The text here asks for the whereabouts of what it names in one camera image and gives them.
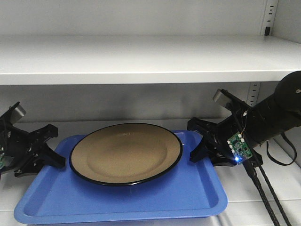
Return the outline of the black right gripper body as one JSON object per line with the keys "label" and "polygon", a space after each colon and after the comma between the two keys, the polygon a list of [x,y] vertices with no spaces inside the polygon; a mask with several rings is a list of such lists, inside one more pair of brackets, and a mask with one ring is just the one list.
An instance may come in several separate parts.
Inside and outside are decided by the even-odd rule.
{"label": "black right gripper body", "polygon": [[237,148],[228,143],[233,136],[238,137],[242,130],[241,120],[233,116],[219,123],[202,121],[202,143],[204,143],[207,155],[214,166],[233,167],[241,164],[247,157],[254,167],[262,165],[262,156],[250,146],[247,150],[242,148],[238,153]]}

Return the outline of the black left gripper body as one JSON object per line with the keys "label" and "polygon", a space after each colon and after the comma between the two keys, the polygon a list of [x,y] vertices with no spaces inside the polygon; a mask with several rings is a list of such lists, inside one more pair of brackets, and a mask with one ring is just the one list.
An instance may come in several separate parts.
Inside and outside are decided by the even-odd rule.
{"label": "black left gripper body", "polygon": [[13,172],[19,178],[40,172],[43,166],[35,163],[35,147],[42,144],[33,143],[30,133],[0,120],[0,147],[4,147],[5,151],[5,166],[0,169],[1,175]]}

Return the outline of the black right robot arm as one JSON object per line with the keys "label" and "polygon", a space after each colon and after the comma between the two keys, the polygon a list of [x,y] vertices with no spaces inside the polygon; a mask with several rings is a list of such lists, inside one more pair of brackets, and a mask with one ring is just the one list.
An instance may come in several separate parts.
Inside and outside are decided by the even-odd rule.
{"label": "black right robot arm", "polygon": [[188,119],[187,129],[202,135],[190,153],[198,162],[209,157],[214,165],[253,160],[254,147],[301,124],[301,73],[290,73],[273,94],[250,106],[212,85],[60,85],[43,86],[45,104],[39,114],[47,121]]}

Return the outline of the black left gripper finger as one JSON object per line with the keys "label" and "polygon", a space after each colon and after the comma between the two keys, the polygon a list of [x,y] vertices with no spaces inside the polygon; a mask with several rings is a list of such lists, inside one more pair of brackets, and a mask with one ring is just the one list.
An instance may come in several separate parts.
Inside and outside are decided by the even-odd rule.
{"label": "black left gripper finger", "polygon": [[46,143],[35,147],[35,163],[39,166],[50,165],[56,168],[65,167],[65,158],[57,154]]}
{"label": "black left gripper finger", "polygon": [[48,124],[30,133],[31,141],[36,144],[46,143],[49,139],[54,137],[58,137],[58,127],[52,124]]}

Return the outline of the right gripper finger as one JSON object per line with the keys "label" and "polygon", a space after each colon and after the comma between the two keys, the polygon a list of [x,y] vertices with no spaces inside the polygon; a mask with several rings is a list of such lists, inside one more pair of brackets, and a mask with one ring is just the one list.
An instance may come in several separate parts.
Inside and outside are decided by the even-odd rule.
{"label": "right gripper finger", "polygon": [[212,136],[217,133],[218,128],[216,123],[193,117],[187,123],[187,130],[197,131],[203,136],[204,135]]}
{"label": "right gripper finger", "polygon": [[203,137],[200,143],[194,148],[193,151],[190,153],[190,161],[191,162],[198,162],[210,154],[210,143]]}

